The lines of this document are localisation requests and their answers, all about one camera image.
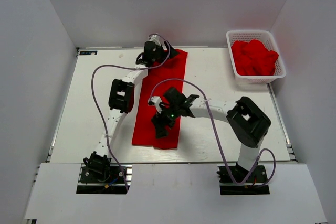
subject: black mounting plate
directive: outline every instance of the black mounting plate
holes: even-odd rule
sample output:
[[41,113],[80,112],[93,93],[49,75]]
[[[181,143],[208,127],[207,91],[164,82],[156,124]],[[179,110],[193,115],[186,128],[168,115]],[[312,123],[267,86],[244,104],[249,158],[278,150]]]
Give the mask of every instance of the black mounting plate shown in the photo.
[[[236,186],[233,184],[231,178],[229,177],[225,166],[219,166],[219,171],[217,172],[220,177],[220,195],[266,195],[269,194],[268,185],[262,187],[257,186]],[[233,173],[235,179],[239,182],[242,181],[243,177],[235,176],[236,166],[229,166],[231,172]],[[251,176],[247,179],[246,183],[253,184],[258,183],[259,185],[267,181],[267,173],[263,165],[258,165],[256,169],[252,172]]]
[[[126,166],[122,166],[124,173],[126,174]],[[95,176],[95,174],[89,170],[86,166],[82,168],[82,172],[80,174],[80,182],[85,183],[85,184],[93,184],[93,183],[110,183],[114,179],[118,178],[117,182],[123,181],[123,177],[119,176],[120,173],[120,168],[119,166],[110,166],[110,176],[109,178],[106,178],[106,180],[99,180]]]

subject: black label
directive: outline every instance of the black label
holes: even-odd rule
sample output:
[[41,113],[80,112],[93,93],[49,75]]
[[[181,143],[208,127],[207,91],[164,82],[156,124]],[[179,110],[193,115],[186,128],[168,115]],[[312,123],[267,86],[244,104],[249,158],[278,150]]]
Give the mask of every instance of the black label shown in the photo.
[[79,55],[96,55],[97,51],[81,51]]

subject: white wall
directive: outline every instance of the white wall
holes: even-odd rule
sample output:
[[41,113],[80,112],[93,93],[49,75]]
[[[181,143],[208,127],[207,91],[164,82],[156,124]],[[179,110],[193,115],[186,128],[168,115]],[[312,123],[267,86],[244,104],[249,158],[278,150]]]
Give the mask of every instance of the white wall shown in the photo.
[[285,0],[51,0],[77,47],[224,45],[230,29],[270,30]]
[[21,223],[76,49],[49,0],[0,0],[0,219]]
[[336,0],[287,0],[271,30],[287,67],[274,83],[277,101],[329,223],[336,223],[335,19]]

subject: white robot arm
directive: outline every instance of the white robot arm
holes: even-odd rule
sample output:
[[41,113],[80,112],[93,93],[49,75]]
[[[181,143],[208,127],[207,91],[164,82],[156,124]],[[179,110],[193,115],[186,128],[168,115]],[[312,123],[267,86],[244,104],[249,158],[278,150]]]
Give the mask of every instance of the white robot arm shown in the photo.
[[[135,65],[135,68],[140,68],[140,67],[143,67],[143,65]],[[135,71],[131,71],[127,76],[125,76],[121,80],[113,81],[110,99],[109,99],[110,107],[115,106],[115,104],[113,104],[113,101],[111,101],[112,99],[115,99],[116,102],[118,101],[121,102],[122,101],[121,99],[123,100],[126,99],[127,100],[126,106],[128,108],[125,111],[123,111],[123,109],[117,109],[117,108],[110,109],[109,117],[107,120],[107,129],[109,132],[110,143],[113,142],[116,136],[116,133],[118,132],[118,129],[120,125],[122,124],[122,121],[126,117],[126,114],[132,110],[132,107],[133,107],[132,97],[134,96],[135,86],[137,86],[142,81],[142,79],[145,78],[147,75],[148,75],[148,69],[135,70]],[[108,147],[106,146],[106,133],[105,132],[102,134],[99,144],[96,146],[94,151],[102,157],[104,155],[109,156],[109,150],[108,150]]]
[[[152,119],[157,138],[167,136],[169,132],[166,127],[172,128],[179,116],[209,117],[205,101],[198,95],[187,98],[171,87],[163,96],[169,104],[163,103],[160,97],[153,97],[149,103],[157,109]],[[237,102],[210,100],[208,103],[214,119],[229,123],[241,141],[237,165],[247,173],[259,155],[262,141],[271,125],[270,119],[248,97],[242,97]]]

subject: white table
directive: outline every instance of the white table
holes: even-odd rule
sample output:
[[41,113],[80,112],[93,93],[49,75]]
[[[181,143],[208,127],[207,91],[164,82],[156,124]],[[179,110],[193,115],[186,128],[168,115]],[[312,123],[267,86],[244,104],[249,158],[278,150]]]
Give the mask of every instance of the white table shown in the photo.
[[[285,136],[278,122],[276,110],[265,84],[239,86],[234,74],[227,48],[181,48],[188,52],[185,80],[204,90],[208,98],[236,101],[242,96],[250,97],[271,119],[272,125],[262,148],[271,149],[278,161],[290,160]],[[102,64],[133,67],[142,48],[99,50],[97,55],[78,56],[66,105],[60,121],[51,163],[82,163],[89,157],[100,140],[103,125],[91,96],[90,80],[93,70]],[[103,68],[95,78],[98,102],[107,118],[108,97],[112,80],[121,79],[127,70]],[[111,147],[122,163],[159,162],[221,162],[221,156],[209,119],[181,118],[179,146],[176,150],[157,150],[153,147],[131,144],[141,85],[135,89],[135,103]],[[193,87],[183,84],[183,93],[198,94]],[[238,159],[240,142],[229,124],[216,122],[219,137],[230,162]],[[262,161],[270,161],[263,154]]]

